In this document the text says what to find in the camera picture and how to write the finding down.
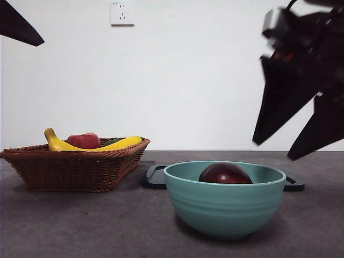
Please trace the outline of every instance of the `wall socket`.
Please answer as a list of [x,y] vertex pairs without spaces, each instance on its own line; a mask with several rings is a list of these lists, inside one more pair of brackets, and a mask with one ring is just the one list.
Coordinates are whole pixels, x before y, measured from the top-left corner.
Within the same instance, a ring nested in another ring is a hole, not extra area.
[[110,4],[111,26],[134,26],[134,0],[118,0]]

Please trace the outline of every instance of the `gray table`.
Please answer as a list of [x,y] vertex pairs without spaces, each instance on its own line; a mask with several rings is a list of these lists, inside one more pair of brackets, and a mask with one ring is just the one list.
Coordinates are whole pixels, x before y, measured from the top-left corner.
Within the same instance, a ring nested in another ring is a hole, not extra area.
[[[236,241],[199,234],[176,216],[165,190],[142,188],[150,166],[232,160],[279,168],[305,181],[284,192],[279,211]],[[28,192],[1,168],[1,258],[344,257],[344,152],[292,162],[286,152],[146,151],[140,166],[109,193]]]

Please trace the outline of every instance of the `yellow banana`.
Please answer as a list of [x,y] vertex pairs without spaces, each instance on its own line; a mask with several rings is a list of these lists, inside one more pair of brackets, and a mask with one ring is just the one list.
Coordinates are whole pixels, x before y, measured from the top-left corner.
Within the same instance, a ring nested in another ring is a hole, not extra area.
[[83,151],[83,152],[106,152],[106,151],[115,151],[117,149],[123,149],[130,145],[137,144],[142,141],[142,138],[139,136],[131,136],[124,138],[120,141],[117,141],[113,144],[96,148],[96,149],[83,149],[75,147],[65,141],[60,140],[52,128],[47,128],[44,131],[44,136],[48,141],[50,151]]

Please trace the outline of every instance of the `wicker basket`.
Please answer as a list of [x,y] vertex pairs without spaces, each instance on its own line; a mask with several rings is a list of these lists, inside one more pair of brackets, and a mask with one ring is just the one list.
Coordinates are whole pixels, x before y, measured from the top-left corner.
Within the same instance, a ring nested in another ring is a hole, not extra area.
[[[116,138],[101,138],[101,143]],[[7,160],[31,191],[109,192],[140,163],[150,140],[108,152],[49,151],[48,144],[5,149]]]

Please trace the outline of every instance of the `dark red fruit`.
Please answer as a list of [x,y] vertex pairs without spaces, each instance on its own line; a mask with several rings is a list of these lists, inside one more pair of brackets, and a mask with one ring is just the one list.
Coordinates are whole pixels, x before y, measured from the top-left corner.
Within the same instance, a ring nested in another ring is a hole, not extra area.
[[211,164],[203,170],[199,181],[220,184],[252,184],[251,178],[242,168],[228,162]]
[[68,137],[67,143],[83,149],[96,149],[101,147],[101,141],[95,133],[71,135]]

